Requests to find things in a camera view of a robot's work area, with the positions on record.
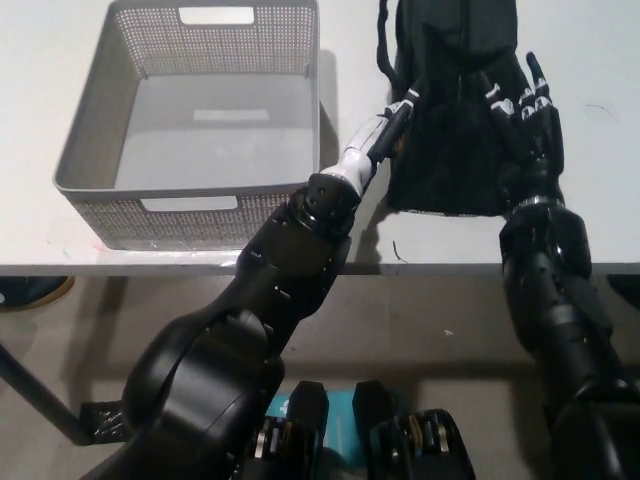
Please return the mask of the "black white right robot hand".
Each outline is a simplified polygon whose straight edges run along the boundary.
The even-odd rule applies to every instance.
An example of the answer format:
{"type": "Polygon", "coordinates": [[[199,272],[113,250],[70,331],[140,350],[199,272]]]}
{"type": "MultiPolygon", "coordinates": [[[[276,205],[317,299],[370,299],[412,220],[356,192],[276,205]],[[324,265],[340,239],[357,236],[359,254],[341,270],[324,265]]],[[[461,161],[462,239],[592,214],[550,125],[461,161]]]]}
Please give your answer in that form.
{"type": "Polygon", "coordinates": [[[519,64],[515,95],[486,73],[481,74],[484,102],[506,153],[507,170],[500,188],[508,209],[536,203],[564,203],[559,177],[564,171],[564,143],[558,109],[534,52],[526,54],[531,77],[519,64]]]}

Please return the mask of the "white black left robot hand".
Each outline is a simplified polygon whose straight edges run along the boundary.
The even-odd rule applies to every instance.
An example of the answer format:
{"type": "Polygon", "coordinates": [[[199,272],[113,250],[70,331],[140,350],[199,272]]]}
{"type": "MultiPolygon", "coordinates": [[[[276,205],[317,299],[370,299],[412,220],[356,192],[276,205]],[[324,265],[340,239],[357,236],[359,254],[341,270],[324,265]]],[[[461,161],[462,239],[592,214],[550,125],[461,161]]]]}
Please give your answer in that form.
{"type": "Polygon", "coordinates": [[[382,113],[369,119],[352,137],[346,149],[364,153],[374,165],[389,158],[419,99],[417,89],[409,88],[400,101],[387,105],[382,113]]]}

